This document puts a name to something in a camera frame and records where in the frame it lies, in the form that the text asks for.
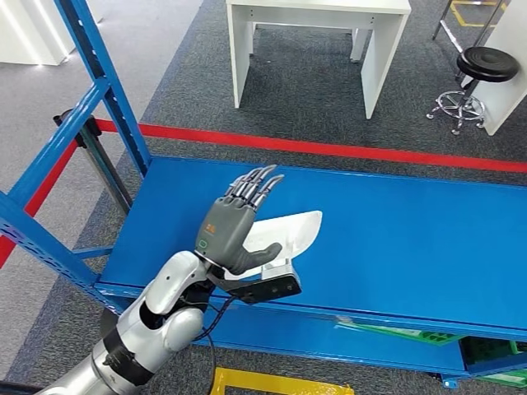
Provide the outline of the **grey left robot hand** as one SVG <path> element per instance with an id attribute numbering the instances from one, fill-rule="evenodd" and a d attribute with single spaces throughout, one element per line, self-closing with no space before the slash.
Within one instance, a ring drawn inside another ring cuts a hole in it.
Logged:
<path id="1" fill-rule="evenodd" d="M 243 243 L 254 223 L 257 211 L 282 174 L 269 178 L 275 165 L 258 167 L 242 174 L 216 199 L 200 225 L 195 251 L 205 260 L 239 276 L 276 258 L 282 249 L 278 242 L 249 252 Z"/>

